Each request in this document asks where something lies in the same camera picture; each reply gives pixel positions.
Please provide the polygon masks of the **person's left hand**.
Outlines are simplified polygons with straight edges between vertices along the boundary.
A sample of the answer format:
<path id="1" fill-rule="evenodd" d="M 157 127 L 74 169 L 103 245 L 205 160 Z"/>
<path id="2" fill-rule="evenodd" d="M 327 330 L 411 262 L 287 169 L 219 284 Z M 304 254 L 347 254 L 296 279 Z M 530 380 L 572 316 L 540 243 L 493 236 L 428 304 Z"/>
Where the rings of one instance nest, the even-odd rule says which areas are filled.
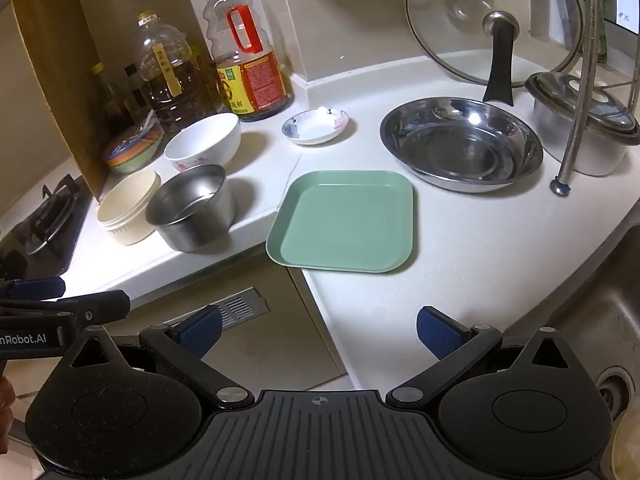
<path id="1" fill-rule="evenodd" d="M 6 376 L 0 380 L 0 454 L 9 448 L 9 433 L 13 424 L 12 405 L 15 402 L 14 388 Z"/>

